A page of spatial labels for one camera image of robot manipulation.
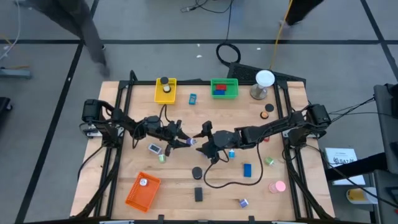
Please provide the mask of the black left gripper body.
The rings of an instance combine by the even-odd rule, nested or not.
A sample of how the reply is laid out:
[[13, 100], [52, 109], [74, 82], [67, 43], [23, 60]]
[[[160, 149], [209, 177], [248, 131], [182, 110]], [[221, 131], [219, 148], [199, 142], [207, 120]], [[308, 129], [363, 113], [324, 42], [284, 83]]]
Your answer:
[[158, 137], [160, 140], [167, 141], [167, 146], [165, 148], [164, 154], [169, 156], [172, 149], [171, 142], [173, 140], [178, 140], [178, 131], [181, 129], [181, 120], [177, 122], [171, 121], [166, 127], [159, 128]]

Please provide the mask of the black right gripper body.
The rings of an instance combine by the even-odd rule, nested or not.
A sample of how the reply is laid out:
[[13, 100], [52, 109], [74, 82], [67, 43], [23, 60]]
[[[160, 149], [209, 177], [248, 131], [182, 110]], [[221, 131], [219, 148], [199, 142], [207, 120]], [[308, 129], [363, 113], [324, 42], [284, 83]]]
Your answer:
[[234, 147], [237, 140], [235, 134], [230, 131], [221, 130], [212, 133], [211, 130], [211, 121], [202, 124], [202, 134], [206, 134], [208, 138], [207, 142], [202, 144], [202, 148], [206, 149], [204, 154], [210, 159], [211, 164], [216, 164], [220, 159], [218, 152]]

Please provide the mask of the yellow plastic basket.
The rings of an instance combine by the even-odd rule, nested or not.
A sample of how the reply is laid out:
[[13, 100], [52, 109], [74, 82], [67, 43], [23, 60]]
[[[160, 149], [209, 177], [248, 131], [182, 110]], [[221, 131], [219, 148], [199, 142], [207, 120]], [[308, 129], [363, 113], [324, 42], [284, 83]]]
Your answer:
[[170, 91], [168, 93], [163, 91], [163, 84], [161, 78], [156, 79], [154, 101], [158, 104], [172, 105], [175, 103], [177, 94], [177, 79], [169, 78]]

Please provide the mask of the green plastic basket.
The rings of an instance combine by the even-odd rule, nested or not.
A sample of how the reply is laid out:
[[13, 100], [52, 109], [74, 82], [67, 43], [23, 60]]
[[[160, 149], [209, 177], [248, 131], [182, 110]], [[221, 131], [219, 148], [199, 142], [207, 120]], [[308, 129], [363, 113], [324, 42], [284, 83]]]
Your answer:
[[[213, 91], [216, 85], [224, 84], [227, 85], [225, 95], [215, 96]], [[236, 78], [214, 78], [210, 81], [211, 85], [211, 96], [214, 99], [235, 99], [239, 95], [239, 83]]]

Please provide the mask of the orange sand hourglass black cap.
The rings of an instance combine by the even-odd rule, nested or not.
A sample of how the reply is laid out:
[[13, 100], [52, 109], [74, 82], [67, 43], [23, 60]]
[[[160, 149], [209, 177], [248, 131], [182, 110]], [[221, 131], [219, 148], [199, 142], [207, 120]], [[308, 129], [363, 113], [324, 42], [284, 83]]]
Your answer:
[[270, 115], [270, 112], [274, 111], [274, 106], [272, 104], [266, 104], [264, 111], [261, 111], [260, 117], [262, 119], [267, 119]]

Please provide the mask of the orange plastic basket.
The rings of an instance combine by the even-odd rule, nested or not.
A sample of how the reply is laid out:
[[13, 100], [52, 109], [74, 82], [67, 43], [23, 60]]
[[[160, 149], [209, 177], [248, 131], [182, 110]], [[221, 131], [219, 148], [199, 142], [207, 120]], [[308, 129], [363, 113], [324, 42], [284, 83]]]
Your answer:
[[[141, 186], [140, 180], [147, 179], [147, 185]], [[136, 180], [129, 191], [125, 204], [144, 213], [148, 212], [156, 193], [160, 187], [161, 180], [158, 177], [139, 172]]]

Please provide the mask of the black perforated metal panel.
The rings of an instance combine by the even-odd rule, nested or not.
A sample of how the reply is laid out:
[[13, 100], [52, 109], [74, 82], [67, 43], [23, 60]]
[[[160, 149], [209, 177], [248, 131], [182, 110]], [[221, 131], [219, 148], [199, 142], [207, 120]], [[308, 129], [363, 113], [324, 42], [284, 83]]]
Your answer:
[[[229, 65], [229, 72], [227, 78], [237, 78], [239, 81], [254, 81], [256, 74], [263, 70], [263, 68], [252, 67], [249, 65], [243, 65], [240, 63], [231, 63]], [[273, 72], [276, 80], [284, 80], [287, 82], [302, 82], [306, 84], [306, 79], [287, 75], [284, 73]]]

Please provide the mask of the pink capped clear hourglass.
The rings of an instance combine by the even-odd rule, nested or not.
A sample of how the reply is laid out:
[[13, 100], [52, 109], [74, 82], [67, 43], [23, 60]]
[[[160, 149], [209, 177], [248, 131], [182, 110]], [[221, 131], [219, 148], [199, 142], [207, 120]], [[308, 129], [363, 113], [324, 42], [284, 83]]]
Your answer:
[[281, 180], [271, 183], [269, 185], [269, 191], [273, 194], [281, 193], [284, 192], [285, 190], [286, 190], [286, 185]]

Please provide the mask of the white dome wooden table lamp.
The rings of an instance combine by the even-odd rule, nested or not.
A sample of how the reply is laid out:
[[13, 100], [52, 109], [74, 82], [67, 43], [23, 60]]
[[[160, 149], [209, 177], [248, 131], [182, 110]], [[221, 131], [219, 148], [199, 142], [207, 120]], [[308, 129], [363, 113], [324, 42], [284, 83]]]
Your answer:
[[269, 70], [261, 70], [256, 74], [256, 83], [250, 88], [250, 95], [255, 100], [263, 100], [267, 96], [267, 88], [275, 83], [275, 75]]

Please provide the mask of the white paper label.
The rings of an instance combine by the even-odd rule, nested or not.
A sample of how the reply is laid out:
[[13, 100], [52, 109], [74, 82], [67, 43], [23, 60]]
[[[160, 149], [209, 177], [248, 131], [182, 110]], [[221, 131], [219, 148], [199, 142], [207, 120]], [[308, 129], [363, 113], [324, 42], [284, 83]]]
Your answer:
[[[332, 167], [357, 161], [356, 153], [351, 148], [326, 147], [325, 154]], [[357, 175], [349, 179], [357, 185], [366, 185], [363, 175]], [[352, 185], [352, 183], [346, 179], [341, 179], [332, 181], [332, 185]]]

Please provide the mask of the person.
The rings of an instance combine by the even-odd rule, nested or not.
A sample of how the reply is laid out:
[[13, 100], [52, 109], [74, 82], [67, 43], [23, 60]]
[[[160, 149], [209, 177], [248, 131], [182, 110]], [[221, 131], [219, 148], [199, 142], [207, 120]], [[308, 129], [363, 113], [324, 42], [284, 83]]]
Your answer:
[[279, 21], [284, 27], [291, 27], [300, 23], [309, 12], [315, 9], [324, 0], [293, 0], [286, 19]]
[[85, 0], [13, 0], [14, 4], [33, 8], [83, 41], [99, 74], [109, 77], [105, 46], [100, 39]]

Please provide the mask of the black metal bar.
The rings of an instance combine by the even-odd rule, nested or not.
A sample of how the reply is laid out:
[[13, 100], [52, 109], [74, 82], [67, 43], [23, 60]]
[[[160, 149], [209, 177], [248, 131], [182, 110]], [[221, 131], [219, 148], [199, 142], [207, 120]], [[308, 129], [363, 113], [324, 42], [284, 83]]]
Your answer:
[[325, 171], [328, 181], [367, 174], [374, 170], [388, 170], [384, 152], [348, 164], [329, 168]]

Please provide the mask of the yellow white container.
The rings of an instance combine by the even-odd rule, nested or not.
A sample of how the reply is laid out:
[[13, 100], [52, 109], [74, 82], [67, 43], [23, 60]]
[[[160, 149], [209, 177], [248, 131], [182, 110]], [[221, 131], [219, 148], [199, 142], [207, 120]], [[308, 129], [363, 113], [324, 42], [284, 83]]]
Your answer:
[[356, 205], [375, 205], [378, 204], [376, 198], [377, 192], [374, 187], [365, 187], [364, 189], [349, 189], [346, 192], [346, 198], [352, 204]]

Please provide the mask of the gray flat floor base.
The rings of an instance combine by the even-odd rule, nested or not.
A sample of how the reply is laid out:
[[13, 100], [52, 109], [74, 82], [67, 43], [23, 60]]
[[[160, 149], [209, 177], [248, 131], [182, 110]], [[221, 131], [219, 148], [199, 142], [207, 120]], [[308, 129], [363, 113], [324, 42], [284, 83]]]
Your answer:
[[29, 70], [11, 69], [0, 67], [0, 78], [24, 78], [31, 79], [32, 75]]

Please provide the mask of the black floor object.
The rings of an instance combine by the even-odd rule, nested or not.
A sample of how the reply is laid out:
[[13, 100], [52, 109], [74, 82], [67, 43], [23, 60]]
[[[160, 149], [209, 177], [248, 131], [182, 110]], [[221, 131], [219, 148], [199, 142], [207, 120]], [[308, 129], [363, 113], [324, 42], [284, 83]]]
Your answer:
[[11, 99], [6, 97], [0, 97], [0, 116], [13, 109], [11, 105]]

